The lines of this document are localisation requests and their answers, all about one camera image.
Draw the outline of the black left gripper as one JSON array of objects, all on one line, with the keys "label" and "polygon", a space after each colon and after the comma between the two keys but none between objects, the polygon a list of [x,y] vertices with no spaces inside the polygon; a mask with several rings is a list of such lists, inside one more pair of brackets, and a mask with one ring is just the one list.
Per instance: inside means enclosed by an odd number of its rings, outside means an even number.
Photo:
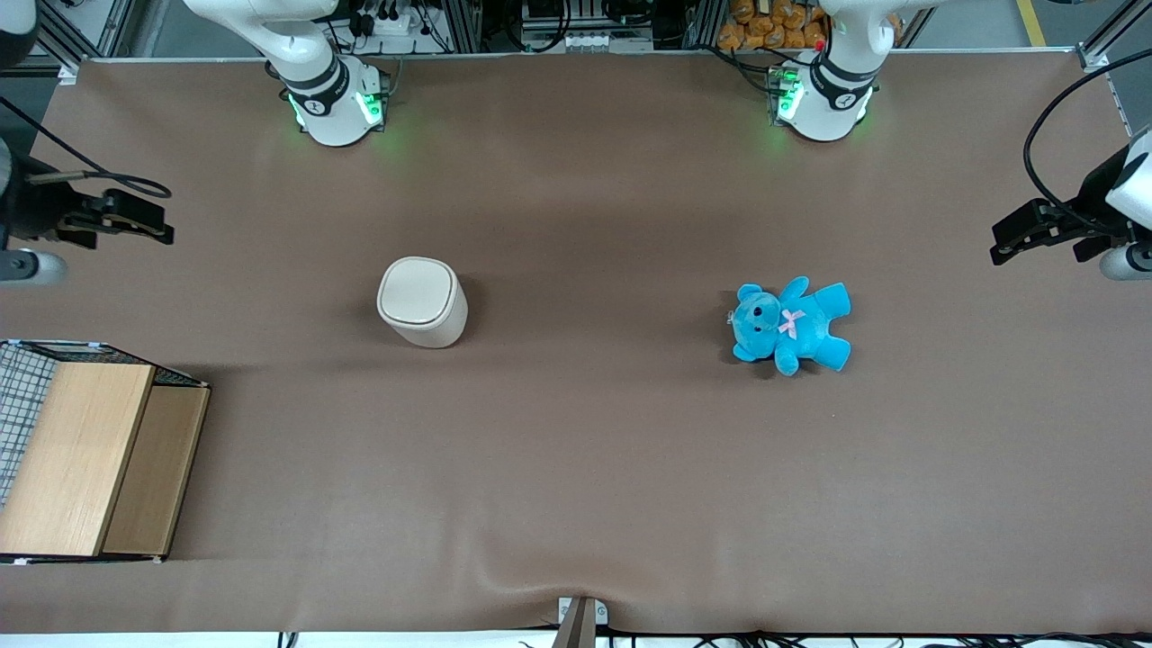
[{"label": "black left gripper", "polygon": [[990,258],[993,266],[1003,266],[1020,253],[1040,246],[1074,243],[1075,253],[1102,253],[1134,241],[1129,219],[1107,202],[1066,202],[1063,206],[1048,199],[1028,201],[992,227]]}]

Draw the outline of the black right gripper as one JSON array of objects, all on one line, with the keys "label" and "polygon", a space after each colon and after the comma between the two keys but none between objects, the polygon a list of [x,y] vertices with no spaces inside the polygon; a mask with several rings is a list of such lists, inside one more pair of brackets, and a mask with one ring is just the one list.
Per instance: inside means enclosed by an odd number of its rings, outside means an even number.
[{"label": "black right gripper", "polygon": [[[94,250],[97,233],[83,229],[90,217],[88,199],[89,196],[75,193],[70,184],[12,188],[12,238],[50,239]],[[164,208],[132,193],[119,189],[103,193],[103,213],[118,219],[112,223],[116,233],[153,239],[166,246],[176,242],[176,229],[166,225]]]}]

